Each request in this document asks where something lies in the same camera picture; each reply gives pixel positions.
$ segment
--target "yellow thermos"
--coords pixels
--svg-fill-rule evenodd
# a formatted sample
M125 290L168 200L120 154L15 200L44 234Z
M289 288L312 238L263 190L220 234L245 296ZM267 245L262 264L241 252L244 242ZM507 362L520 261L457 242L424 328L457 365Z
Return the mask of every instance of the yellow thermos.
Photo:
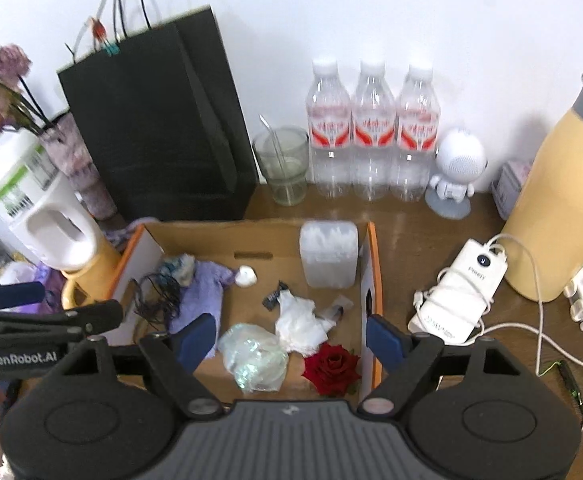
M104 237L98 241L98 250L82 269L72 272L63 270L67 282L62 290L60 302L65 310L108 300L109 287L116 275L121 253ZM76 300L76 290L80 300Z
M583 266L583 89L545 138L503 229L520 240L539 270L543 301L555 300ZM529 257L510 240L507 282L537 300Z

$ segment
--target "black paper bag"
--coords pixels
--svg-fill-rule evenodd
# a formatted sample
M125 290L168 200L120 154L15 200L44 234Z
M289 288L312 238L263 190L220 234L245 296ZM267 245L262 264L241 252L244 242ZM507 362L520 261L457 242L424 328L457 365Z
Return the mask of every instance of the black paper bag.
M118 46L59 78L123 217L242 218L258 174L212 10Z

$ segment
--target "cardboard box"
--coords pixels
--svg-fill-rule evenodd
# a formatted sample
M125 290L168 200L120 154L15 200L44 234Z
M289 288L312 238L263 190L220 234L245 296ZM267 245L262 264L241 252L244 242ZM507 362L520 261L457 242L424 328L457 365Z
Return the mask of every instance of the cardboard box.
M261 220L241 222L170 222L140 226L130 241L110 287L110 298L130 303L130 282L140 281L153 272L166 256L188 253L199 260L210 260L237 269L241 265L254 268L258 282L249 288L231 286L223 297L220 334L236 323L257 324L274 332L279 309L269 312L263 298L282 280L295 296L310 298L316 307L329 306L343 294L354 302L337 327L330 331L329 342L361 356L359 373L363 376L352 402L366 396L382 378L380 363L366 347L364 334L367 316L382 314L382 288L376 231L373 223L360 222L361 245L357 279L346 290L309 288L305 282L299 252L302 220ZM107 334L112 345L130 344L141 336L137 333L140 318L133 308L127 310L123 324ZM313 385L303 378L304 362L300 354L290 354L286 379L280 392L254 393L257 399L316 399ZM245 398L233 376L225 370L222 355L216 352L204 361L194 375L222 402Z

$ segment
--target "white jug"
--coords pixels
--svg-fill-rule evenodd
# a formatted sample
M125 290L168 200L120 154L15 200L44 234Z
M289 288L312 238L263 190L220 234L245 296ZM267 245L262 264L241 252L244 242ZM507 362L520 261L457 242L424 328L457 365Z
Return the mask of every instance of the white jug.
M67 177L27 130L0 147L0 218L53 269L81 269L102 237Z

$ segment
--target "flower vase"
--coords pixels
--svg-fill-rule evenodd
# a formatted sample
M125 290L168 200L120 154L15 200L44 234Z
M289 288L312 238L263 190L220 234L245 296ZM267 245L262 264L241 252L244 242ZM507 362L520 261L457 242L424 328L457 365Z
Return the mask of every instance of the flower vase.
M53 127L40 137L52 162L70 180L75 191L96 220L114 216L118 209L89 155L71 112L52 121Z

